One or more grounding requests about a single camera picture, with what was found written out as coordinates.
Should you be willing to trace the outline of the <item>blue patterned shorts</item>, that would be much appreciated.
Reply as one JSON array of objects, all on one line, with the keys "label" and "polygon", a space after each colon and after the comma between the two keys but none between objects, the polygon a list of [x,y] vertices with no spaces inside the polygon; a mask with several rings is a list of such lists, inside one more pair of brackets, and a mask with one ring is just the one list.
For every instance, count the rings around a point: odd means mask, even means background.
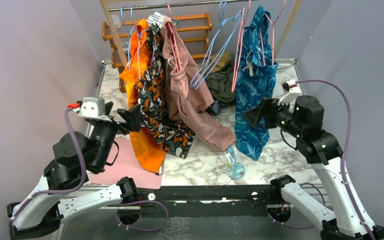
[{"label": "blue patterned shorts", "polygon": [[259,5],[250,25],[244,27],[241,47],[237,50],[239,67],[235,84],[236,148],[251,159],[258,160],[270,138],[265,120],[256,127],[244,117],[244,113],[255,109],[263,98],[271,98],[276,85],[278,63],[272,59],[269,44],[271,14]]}]

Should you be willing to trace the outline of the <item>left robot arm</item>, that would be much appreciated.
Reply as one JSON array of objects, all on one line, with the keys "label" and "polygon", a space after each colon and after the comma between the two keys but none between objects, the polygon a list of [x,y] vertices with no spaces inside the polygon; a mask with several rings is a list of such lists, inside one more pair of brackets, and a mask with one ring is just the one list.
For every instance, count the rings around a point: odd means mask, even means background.
[{"label": "left robot arm", "polygon": [[138,132],[141,127],[139,104],[117,109],[122,121],[110,112],[113,103],[101,97],[85,97],[64,111],[68,129],[53,145],[53,160],[45,167],[35,188],[21,202],[7,206],[9,236],[12,240],[41,238],[62,224],[88,211],[109,205],[137,204],[139,192],[131,177],[102,190],[67,199],[88,181],[88,173],[103,173],[109,166],[109,153],[118,134]]}]

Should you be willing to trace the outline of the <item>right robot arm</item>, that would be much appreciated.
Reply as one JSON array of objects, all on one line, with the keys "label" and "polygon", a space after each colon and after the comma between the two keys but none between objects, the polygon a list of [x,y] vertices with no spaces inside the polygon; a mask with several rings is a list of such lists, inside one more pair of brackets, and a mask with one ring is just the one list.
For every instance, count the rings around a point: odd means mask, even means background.
[{"label": "right robot arm", "polygon": [[323,240],[384,239],[384,227],[375,224],[364,210],[348,178],[337,138],[322,128],[324,107],[316,97],[298,96],[293,111],[278,98],[264,98],[243,116],[253,127],[264,120],[266,128],[279,128],[295,138],[298,151],[322,182],[331,208],[306,193],[289,175],[270,182],[268,196],[272,202],[292,204],[311,221]]}]

